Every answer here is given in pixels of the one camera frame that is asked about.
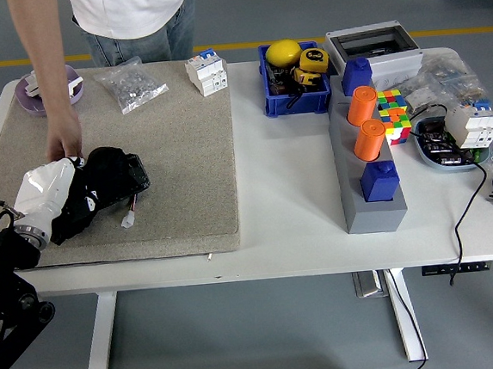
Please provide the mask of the person's right hand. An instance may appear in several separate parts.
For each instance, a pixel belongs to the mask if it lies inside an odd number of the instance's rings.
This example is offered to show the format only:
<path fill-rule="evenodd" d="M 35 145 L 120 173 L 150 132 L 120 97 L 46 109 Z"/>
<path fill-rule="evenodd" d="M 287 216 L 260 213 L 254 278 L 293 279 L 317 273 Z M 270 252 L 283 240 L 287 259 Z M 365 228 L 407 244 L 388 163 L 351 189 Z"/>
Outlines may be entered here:
<path fill-rule="evenodd" d="M 47 159 L 83 157 L 81 123 L 73 108 L 47 116 Z"/>

